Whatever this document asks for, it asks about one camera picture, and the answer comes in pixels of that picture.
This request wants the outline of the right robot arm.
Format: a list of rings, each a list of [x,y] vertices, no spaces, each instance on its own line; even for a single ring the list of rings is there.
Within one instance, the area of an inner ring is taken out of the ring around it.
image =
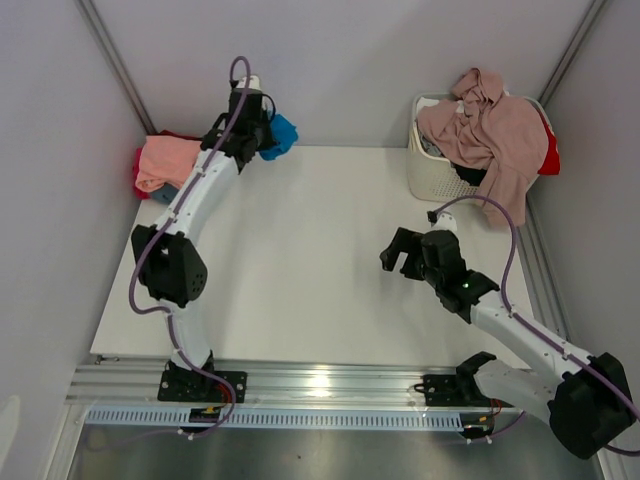
[[[497,339],[527,365],[515,369],[492,354],[472,357],[455,380],[467,404],[503,400],[548,425],[574,456],[592,457],[639,418],[624,367],[609,353],[594,356],[522,317],[503,290],[469,269],[450,230],[397,229],[380,254],[383,270],[406,257],[403,276],[428,283],[445,310]]]

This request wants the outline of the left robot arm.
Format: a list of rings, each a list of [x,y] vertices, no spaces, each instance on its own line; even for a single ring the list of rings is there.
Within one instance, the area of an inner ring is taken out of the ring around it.
[[[232,82],[229,110],[203,137],[194,168],[167,209],[131,234],[135,268],[128,300],[139,315],[161,313],[172,353],[162,373],[164,402],[241,403],[247,376],[216,369],[201,308],[209,271],[197,249],[227,190],[263,147],[271,147],[275,104],[259,79]]]

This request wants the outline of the blue t shirt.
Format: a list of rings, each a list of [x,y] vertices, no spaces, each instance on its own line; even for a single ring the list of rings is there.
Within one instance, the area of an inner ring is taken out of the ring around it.
[[[276,160],[288,153],[299,139],[297,128],[281,114],[276,114],[271,121],[271,131],[275,144],[259,151],[265,161]]]

